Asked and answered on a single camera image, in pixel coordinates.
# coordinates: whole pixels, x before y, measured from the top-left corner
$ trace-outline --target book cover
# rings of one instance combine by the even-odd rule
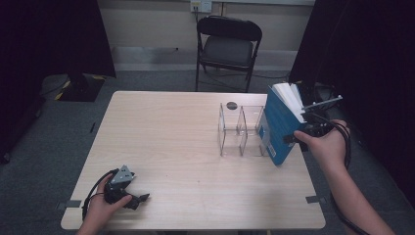
[[[302,119],[299,120],[280,98],[285,94],[277,92],[271,87],[268,90],[264,116],[259,122],[258,134],[272,162],[280,165],[294,147],[294,143],[284,142],[284,136],[292,135],[295,130],[305,127],[306,123]]]

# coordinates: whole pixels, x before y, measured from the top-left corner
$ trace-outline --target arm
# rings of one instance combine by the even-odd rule
[[[131,201],[131,195],[127,195],[114,204],[108,204],[104,199],[104,187],[112,175],[105,177],[98,185],[97,194],[91,199],[88,213],[80,226],[77,235],[97,234],[102,229],[113,214]]]
[[[335,122],[346,126],[344,121]],[[311,137],[301,131],[294,134],[308,145],[311,154],[320,164],[343,215],[369,234],[393,234],[348,174],[344,164],[346,144],[341,133],[333,129],[321,138]]]

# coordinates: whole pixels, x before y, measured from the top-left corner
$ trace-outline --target blue book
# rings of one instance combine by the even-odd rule
[[[281,165],[295,143],[287,144],[283,138],[305,127],[302,101],[297,87],[288,83],[275,84],[269,88],[264,115],[259,122],[258,134],[268,155],[275,165]]]

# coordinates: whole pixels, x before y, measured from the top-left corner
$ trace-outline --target black cable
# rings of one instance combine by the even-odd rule
[[[89,202],[91,201],[91,199],[93,197],[95,197],[96,195],[99,194],[95,194],[94,196],[91,196],[92,193],[94,192],[95,188],[98,186],[98,184],[101,183],[101,181],[103,181],[103,179],[105,177],[107,177],[109,174],[112,173],[117,173],[118,169],[113,169],[108,171],[107,173],[105,173],[94,185],[94,187],[92,187],[91,191],[89,191],[88,197],[86,197],[85,201],[83,202],[83,207],[82,207],[82,221],[85,219],[86,214],[88,213],[88,207],[89,207]]]
[[[94,194],[94,195],[92,195],[90,198],[89,198],[89,200],[92,200],[95,196],[98,196],[98,195],[105,195],[106,193],[96,193],[96,194]]]
[[[325,121],[327,124],[333,126],[334,128],[336,128],[343,136],[343,138],[345,139],[346,142],[346,155],[345,155],[345,167],[346,169],[348,169],[348,166],[350,165],[350,160],[351,160],[351,141],[350,141],[350,133],[347,131],[347,128],[339,123],[335,123],[332,122],[324,117],[321,117],[315,113],[311,113],[314,117],[319,118],[323,121]],[[331,194],[331,201],[332,201],[332,205],[333,205],[333,209],[335,211],[335,213],[338,215],[340,221],[345,224],[348,228],[350,228],[352,231],[354,231],[355,233],[359,234],[359,235],[369,235],[369,233],[367,233],[366,231],[364,231],[363,229],[361,229],[360,227],[358,227],[356,224],[354,224],[353,222],[351,222],[350,220],[348,220],[345,215],[340,211],[336,200],[334,199],[333,194]]]
[[[197,24],[199,21],[199,8],[193,7],[193,13],[195,14],[195,19],[196,19],[196,24]]]

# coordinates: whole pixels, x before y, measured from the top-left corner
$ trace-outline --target white wall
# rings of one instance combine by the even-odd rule
[[[110,46],[196,48],[189,1],[114,1],[99,5]],[[212,14],[220,15],[213,2]],[[250,20],[263,31],[261,50],[297,51],[312,6],[225,3],[224,16]]]

